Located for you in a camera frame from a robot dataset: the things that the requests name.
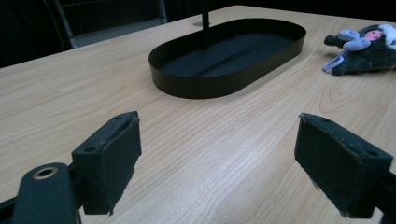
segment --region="table surface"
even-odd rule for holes
[[[236,93],[206,100],[158,90],[149,53],[202,29],[200,16],[0,70],[0,199],[15,197],[35,167],[71,152],[110,118],[137,111],[143,154],[113,216],[83,223],[378,223],[351,219],[294,159],[299,115],[332,119],[396,156],[396,74],[336,77],[321,70],[340,52],[326,35],[381,21],[233,6],[211,26],[244,18],[291,21],[303,51]],[[396,167],[390,170],[395,173]]]

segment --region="bolt hole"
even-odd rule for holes
[[[49,178],[49,177],[55,175],[56,172],[58,172],[58,168],[56,168],[56,167],[47,167],[47,168],[44,168],[42,170],[37,171],[33,175],[33,178],[34,179],[46,179],[46,178]]]
[[[95,147],[87,147],[84,150],[85,150],[85,152],[93,152],[93,151],[95,151]]]

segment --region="white plush ear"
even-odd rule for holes
[[[361,49],[365,49],[371,45],[371,41],[367,38],[359,38],[356,40],[348,41],[343,46],[343,49],[350,50],[350,51],[358,51]]]
[[[359,39],[360,35],[354,30],[342,30],[338,33],[338,38],[344,41],[351,41]]]
[[[386,35],[385,44],[392,49],[396,49],[396,29],[389,24],[381,24],[378,27]]]

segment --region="plush toy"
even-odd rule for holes
[[[376,24],[360,31],[343,30],[327,35],[324,44],[343,49],[323,66],[335,76],[359,74],[396,66],[396,29],[389,24]]]

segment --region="black oval tray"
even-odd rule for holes
[[[166,42],[148,56],[158,89],[189,99],[239,91],[303,49],[305,28],[269,19],[224,22]]]

